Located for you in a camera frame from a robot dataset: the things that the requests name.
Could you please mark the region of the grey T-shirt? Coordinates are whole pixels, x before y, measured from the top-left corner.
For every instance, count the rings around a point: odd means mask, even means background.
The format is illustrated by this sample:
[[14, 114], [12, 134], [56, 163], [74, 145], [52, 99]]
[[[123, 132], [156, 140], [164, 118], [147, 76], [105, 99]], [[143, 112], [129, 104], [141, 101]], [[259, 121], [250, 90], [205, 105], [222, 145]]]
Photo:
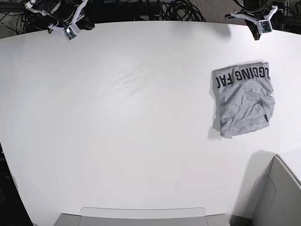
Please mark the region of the grey T-shirt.
[[275, 100], [268, 63], [230, 66], [213, 71], [212, 77], [222, 137], [269, 126]]

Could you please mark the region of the grey chair bottom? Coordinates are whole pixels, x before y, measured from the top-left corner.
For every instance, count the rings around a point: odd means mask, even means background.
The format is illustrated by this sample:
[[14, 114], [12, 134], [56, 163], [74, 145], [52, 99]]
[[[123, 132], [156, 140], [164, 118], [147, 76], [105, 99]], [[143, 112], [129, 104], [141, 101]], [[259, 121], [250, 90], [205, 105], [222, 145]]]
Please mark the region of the grey chair bottom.
[[206, 209], [108, 209], [83, 207], [79, 215], [62, 213], [56, 226], [229, 226], [225, 214], [206, 216]]

